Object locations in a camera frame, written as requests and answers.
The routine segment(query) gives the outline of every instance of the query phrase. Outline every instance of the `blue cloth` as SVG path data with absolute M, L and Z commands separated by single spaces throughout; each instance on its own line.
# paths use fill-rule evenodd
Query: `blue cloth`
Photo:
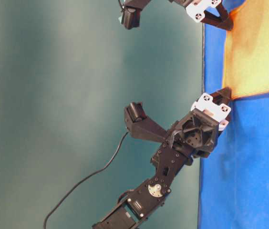
M 242 2 L 224 5 L 231 10 Z M 225 37 L 225 31 L 206 25 L 207 93 L 221 88 Z M 202 159 L 198 228 L 269 229 L 269 94 L 236 100 L 231 107 L 230 124 Z

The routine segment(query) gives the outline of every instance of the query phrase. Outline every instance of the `black robot link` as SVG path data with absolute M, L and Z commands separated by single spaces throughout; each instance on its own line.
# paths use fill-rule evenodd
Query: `black robot link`
M 217 139 L 229 123 L 231 90 L 224 88 L 204 93 L 193 103 L 191 111 L 170 129 L 165 130 L 150 117 L 142 103 L 130 103 L 124 109 L 124 120 L 131 136 L 161 143 L 151 158 L 155 175 L 136 189 L 126 191 L 113 210 L 93 229 L 135 229 L 159 207 L 171 193 L 174 177 L 194 157 L 208 157 Z M 135 219 L 125 209 L 128 207 Z

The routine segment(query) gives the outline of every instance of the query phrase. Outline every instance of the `orange cloth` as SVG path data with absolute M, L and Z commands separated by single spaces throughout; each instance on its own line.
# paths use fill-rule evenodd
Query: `orange cloth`
M 231 12 L 227 32 L 223 87 L 232 98 L 269 92 L 269 0 L 247 0 Z

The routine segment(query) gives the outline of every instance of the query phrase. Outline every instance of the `black cable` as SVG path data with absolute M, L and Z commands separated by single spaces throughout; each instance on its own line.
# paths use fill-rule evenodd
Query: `black cable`
M 119 203 L 121 202 L 121 200 L 122 200 L 128 193 L 131 193 L 131 192 L 133 192 L 133 191 L 134 191 L 134 189 L 129 189 L 129 190 L 125 191 L 122 195 L 120 195 L 120 197 L 119 197 L 118 200 L 117 200 L 117 204 L 119 204 Z
M 123 5 L 121 4 L 121 0 L 117 0 L 117 1 L 119 2 L 119 5 L 120 5 L 120 7 L 121 7 L 121 11 L 123 11 L 124 8 L 123 8 Z
M 74 185 L 71 190 L 69 192 L 67 192 L 66 195 L 64 195 L 64 197 L 58 202 L 58 204 L 52 209 L 52 211 L 50 211 L 47 216 L 45 217 L 44 219 L 44 222 L 43 222 L 43 229 L 46 229 L 46 226 L 47 226 L 47 221 L 49 219 L 49 217 L 51 216 L 51 214 L 53 214 L 53 212 L 62 204 L 62 202 L 74 191 L 74 189 L 76 189 L 81 183 L 83 183 L 84 181 L 86 181 L 87 179 L 89 179 L 90 177 L 94 176 L 95 174 L 98 174 L 102 171 L 104 171 L 110 164 L 111 162 L 113 161 L 113 159 L 115 158 L 115 156 L 117 155 L 117 153 L 119 152 L 120 148 L 121 148 L 121 145 L 122 145 L 122 142 L 124 140 L 124 138 L 126 137 L 126 135 L 128 134 L 128 131 L 123 135 L 122 139 L 120 140 L 120 143 L 119 145 L 117 146 L 117 149 L 115 151 L 115 153 L 113 154 L 113 156 L 111 157 L 111 159 L 109 160 L 109 162 L 105 165 L 104 168 L 100 169 L 100 170 L 97 170 L 95 171 L 94 173 L 91 173 L 90 175 L 86 176 L 84 179 L 82 179 L 80 182 L 78 182 L 76 185 Z

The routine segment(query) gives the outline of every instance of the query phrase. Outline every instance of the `green backdrop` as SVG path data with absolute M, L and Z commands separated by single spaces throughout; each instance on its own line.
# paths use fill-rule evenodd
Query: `green backdrop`
M 118 16 L 115 0 L 0 0 L 0 229 L 42 228 L 65 192 L 114 153 L 130 102 L 168 128 L 199 97 L 201 24 L 165 0 L 150 3 L 139 29 Z M 48 228 L 91 228 L 154 174 L 157 147 L 128 136 Z M 141 228 L 196 228 L 198 177 L 196 160 Z

